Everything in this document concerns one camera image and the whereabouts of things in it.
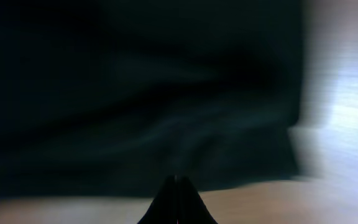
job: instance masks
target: dark fabric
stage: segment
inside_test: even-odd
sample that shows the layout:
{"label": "dark fabric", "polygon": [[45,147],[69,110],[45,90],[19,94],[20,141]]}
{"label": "dark fabric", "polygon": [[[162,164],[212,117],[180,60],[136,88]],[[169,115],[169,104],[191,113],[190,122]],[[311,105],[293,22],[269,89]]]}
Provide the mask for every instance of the dark fabric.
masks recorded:
{"label": "dark fabric", "polygon": [[298,173],[299,0],[0,2],[0,198]]}

